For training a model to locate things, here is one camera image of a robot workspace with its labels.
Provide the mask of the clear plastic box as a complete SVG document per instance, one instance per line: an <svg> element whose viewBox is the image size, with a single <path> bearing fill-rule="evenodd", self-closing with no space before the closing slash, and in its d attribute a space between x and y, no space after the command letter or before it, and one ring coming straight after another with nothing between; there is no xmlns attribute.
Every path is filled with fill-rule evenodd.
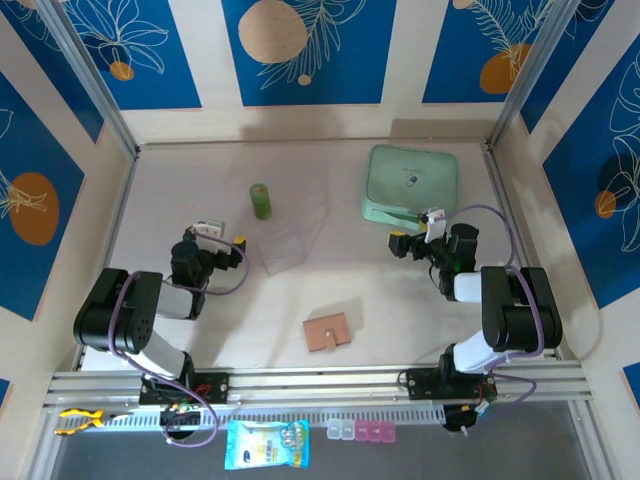
<svg viewBox="0 0 640 480"><path fill-rule="evenodd" d="M289 224L261 229L257 243L269 276L294 268L304 261L301 239L295 228Z"/></svg>

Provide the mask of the pink leather card holder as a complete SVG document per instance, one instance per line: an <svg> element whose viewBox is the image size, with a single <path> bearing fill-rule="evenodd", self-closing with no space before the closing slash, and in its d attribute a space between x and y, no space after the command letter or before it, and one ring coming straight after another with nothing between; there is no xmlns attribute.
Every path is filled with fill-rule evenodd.
<svg viewBox="0 0 640 480"><path fill-rule="evenodd" d="M333 350L353 339L344 312L306 320L303 331L309 352Z"/></svg>

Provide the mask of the green bottle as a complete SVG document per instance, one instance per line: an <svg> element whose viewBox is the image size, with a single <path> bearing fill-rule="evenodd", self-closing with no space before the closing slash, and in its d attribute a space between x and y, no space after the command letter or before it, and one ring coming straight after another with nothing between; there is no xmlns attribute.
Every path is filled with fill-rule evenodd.
<svg viewBox="0 0 640 480"><path fill-rule="evenodd" d="M256 183L250 187L249 194L255 217L259 220L270 219L272 207L267 186L262 183Z"/></svg>

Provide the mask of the mint green zip pouch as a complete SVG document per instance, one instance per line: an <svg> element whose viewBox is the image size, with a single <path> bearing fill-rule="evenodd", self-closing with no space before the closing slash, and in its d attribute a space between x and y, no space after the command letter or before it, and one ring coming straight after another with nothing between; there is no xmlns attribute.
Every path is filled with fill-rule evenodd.
<svg viewBox="0 0 640 480"><path fill-rule="evenodd" d="M458 203L459 163L449 153L393 145L369 152L361 215L375 223L418 230L419 215Z"/></svg>

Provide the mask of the blue snack packet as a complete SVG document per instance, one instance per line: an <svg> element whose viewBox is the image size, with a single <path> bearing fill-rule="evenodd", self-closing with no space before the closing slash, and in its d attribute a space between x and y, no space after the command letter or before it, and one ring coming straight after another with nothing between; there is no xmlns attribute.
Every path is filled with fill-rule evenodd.
<svg viewBox="0 0 640 480"><path fill-rule="evenodd" d="M232 420L227 428L224 468L308 468L310 430L306 419L289 423Z"/></svg>

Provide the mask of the pink pill box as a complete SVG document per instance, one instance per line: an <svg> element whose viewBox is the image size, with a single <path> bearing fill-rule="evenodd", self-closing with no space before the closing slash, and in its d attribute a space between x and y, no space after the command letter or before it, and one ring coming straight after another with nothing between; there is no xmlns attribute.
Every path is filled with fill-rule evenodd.
<svg viewBox="0 0 640 480"><path fill-rule="evenodd" d="M396 442L396 424L357 420L354 425L354 434L358 442L393 444Z"/></svg>

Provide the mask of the yellow fish toy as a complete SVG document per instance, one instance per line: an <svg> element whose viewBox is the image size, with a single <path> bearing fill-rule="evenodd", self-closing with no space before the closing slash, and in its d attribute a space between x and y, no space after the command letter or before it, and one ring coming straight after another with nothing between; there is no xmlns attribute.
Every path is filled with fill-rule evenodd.
<svg viewBox="0 0 640 480"><path fill-rule="evenodd" d="M105 411L102 409L87 410L82 408L69 408L62 410L58 418L64 421L61 427L55 429L57 436L71 436L87 429L104 428L107 424L117 420L123 420L131 416L131 412Z"/></svg>

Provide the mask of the clear pill box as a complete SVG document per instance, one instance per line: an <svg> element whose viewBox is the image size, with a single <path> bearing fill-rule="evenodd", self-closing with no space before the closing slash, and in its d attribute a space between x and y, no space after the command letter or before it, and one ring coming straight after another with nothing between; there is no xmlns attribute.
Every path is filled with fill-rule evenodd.
<svg viewBox="0 0 640 480"><path fill-rule="evenodd" d="M353 441L355 439L355 421L351 419L330 419L326 436L329 440Z"/></svg>

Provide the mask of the grey metal sheet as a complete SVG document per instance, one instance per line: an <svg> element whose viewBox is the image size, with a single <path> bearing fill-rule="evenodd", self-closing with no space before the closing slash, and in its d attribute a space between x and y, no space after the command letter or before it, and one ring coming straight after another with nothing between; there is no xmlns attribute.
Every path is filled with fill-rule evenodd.
<svg viewBox="0 0 640 480"><path fill-rule="evenodd" d="M328 439L311 431L306 469L227 470L226 436L198 449L158 433L86 432L62 440L49 480L618 480L565 402L497 407L486 425L455 435L402 425L393 443Z"/></svg>

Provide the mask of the aluminium table side rail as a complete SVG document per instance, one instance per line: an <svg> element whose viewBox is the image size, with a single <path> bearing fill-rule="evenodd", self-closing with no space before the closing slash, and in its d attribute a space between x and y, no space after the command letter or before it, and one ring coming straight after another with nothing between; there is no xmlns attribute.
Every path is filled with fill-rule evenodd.
<svg viewBox="0 0 640 480"><path fill-rule="evenodd" d="M122 218L126 209L126 203L135 177L137 164L140 158L141 150L138 149L134 156L131 166L128 168L124 179L124 185L117 197L116 209L108 228L107 243L102 253L102 267L108 267L113 256L118 232L122 223Z"/></svg>
<svg viewBox="0 0 640 480"><path fill-rule="evenodd" d="M499 353L533 357L554 351L562 342L563 327L549 278L533 252L513 189L487 145L483 157L510 241L510 266L482 269L484 338Z"/></svg>

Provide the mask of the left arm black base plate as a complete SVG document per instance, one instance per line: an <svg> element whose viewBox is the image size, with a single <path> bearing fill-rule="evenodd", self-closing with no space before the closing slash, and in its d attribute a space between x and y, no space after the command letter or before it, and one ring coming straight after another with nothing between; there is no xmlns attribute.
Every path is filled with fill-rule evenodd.
<svg viewBox="0 0 640 480"><path fill-rule="evenodd" d="M226 372L196 372L190 380L189 388L210 404L223 405L227 402L230 375ZM139 393L140 405L168 405L175 403L196 404L197 401L181 390L142 377Z"/></svg>

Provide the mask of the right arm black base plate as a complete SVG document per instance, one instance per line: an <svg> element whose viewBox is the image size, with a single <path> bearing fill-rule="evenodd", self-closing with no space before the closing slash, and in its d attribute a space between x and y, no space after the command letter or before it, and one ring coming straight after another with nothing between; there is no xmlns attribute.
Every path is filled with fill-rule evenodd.
<svg viewBox="0 0 640 480"><path fill-rule="evenodd" d="M411 368L405 371L410 400L493 401L498 396L492 377L438 368Z"/></svg>

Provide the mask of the aluminium mounting rail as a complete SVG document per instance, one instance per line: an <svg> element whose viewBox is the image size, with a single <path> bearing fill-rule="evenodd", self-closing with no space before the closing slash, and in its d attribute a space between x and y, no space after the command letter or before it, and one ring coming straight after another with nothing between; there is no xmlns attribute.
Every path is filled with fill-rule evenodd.
<svg viewBox="0 0 640 480"><path fill-rule="evenodd" d="M400 366L366 369L236 369L229 374L227 402L254 406L378 406L407 404L408 393L397 383ZM536 390L530 401L588 401L591 388L576 361L512 362L494 371L498 400L508 402ZM58 372L53 375L44 405L138 400L141 376L134 371Z"/></svg>

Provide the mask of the aluminium frame post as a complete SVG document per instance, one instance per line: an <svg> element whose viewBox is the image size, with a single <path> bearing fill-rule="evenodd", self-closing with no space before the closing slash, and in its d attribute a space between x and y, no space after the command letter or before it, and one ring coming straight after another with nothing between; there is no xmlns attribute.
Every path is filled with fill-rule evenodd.
<svg viewBox="0 0 640 480"><path fill-rule="evenodd" d="M500 140L519 114L533 87L553 54L566 27L569 25L581 0L554 0L539 34L532 44L511 91L506 96L500 115L486 140L488 150L494 153Z"/></svg>
<svg viewBox="0 0 640 480"><path fill-rule="evenodd" d="M89 51L58 0L34 0L37 11L92 102L128 157L136 161L139 145Z"/></svg>

